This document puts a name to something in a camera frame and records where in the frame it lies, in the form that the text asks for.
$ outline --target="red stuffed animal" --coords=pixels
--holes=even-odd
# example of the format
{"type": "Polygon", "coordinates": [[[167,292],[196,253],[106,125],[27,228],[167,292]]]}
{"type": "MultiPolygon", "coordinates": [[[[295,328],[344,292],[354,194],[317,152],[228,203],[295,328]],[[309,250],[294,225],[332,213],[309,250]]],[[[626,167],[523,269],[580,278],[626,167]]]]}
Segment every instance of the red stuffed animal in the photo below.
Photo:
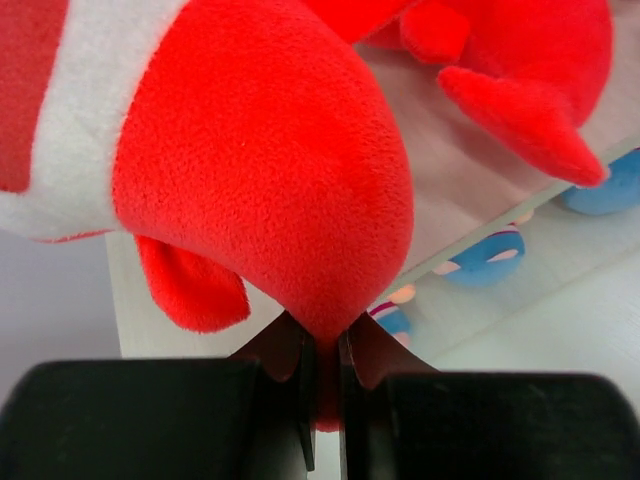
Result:
{"type": "Polygon", "coordinates": [[[411,205],[373,75],[301,3],[0,0],[0,228],[133,233],[184,328],[247,317],[244,278],[332,352],[401,268],[411,205]]]}
{"type": "MultiPolygon", "coordinates": [[[[319,0],[307,1],[330,25],[345,29],[346,20],[334,19],[344,7],[327,13],[329,7],[316,6],[319,0]]],[[[355,10],[352,3],[345,18],[355,10]]],[[[387,5],[399,6],[396,0],[387,5]]],[[[373,45],[406,48],[424,63],[447,65],[438,76],[447,95],[534,167],[582,186],[606,178],[577,128],[611,68],[607,0],[423,0],[369,33],[373,45]]]]}

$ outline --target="shelf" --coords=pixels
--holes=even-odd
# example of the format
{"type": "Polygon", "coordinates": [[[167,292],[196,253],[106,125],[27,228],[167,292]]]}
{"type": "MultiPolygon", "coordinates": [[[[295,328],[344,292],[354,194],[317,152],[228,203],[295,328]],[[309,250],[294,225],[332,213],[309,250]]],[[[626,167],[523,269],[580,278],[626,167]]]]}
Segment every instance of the shelf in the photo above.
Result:
{"type": "MultiPolygon", "coordinates": [[[[604,163],[640,146],[640,4],[619,2],[614,15],[613,72],[582,128],[604,163]]],[[[388,292],[569,187],[529,167],[464,116],[435,84],[435,68],[404,53],[359,52],[394,111],[414,177],[413,242],[388,292]]]]}

